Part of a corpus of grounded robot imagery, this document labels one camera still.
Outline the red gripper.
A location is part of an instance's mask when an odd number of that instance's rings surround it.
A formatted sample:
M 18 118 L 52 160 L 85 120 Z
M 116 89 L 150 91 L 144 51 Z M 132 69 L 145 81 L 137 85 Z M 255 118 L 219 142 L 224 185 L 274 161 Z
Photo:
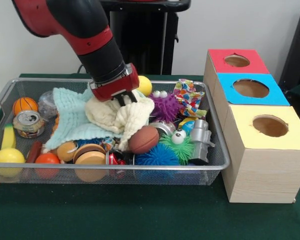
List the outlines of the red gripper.
M 100 102 L 117 99 L 121 107 L 126 105 L 123 96 L 128 96 L 132 103 L 138 102 L 132 90 L 137 89 L 139 84 L 139 76 L 132 63 L 126 65 L 126 69 L 122 75 L 108 83 L 95 83 L 94 80 L 89 81 L 89 87 L 93 95 Z

